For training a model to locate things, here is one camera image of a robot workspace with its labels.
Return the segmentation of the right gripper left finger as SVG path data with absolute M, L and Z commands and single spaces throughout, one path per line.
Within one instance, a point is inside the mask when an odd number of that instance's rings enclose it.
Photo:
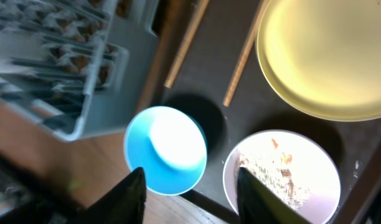
M 73 224 L 142 224 L 146 203 L 146 179 L 139 167 L 99 201 L 68 222 Z

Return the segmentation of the white shallow bowl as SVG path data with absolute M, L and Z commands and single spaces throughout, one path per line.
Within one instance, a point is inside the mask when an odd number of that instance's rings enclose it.
M 316 142 L 292 131 L 260 131 L 241 140 L 228 155 L 222 174 L 234 211 L 237 177 L 250 171 L 268 191 L 310 223 L 327 223 L 337 210 L 341 182 L 336 165 Z

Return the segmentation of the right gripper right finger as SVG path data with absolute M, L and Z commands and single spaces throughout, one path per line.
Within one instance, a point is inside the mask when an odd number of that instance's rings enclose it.
M 241 224 L 309 223 L 285 205 L 244 167 L 238 171 L 237 205 Z

